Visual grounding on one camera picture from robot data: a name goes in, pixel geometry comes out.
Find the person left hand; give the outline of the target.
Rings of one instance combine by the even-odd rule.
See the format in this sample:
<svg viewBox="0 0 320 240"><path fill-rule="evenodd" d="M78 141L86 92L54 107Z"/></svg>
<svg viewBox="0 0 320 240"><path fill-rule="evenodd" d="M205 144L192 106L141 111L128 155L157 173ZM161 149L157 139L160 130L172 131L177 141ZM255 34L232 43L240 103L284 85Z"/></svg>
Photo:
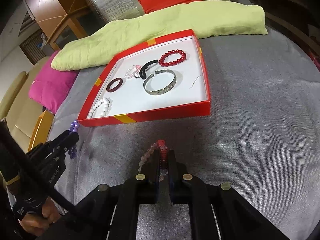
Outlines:
<svg viewBox="0 0 320 240"><path fill-rule="evenodd" d="M19 221L21 227L34 236L41 236L50 226L50 224L57 222L61 218L55 203L50 197L42 206L42 215L36 213L27 213L25 217Z"/></svg>

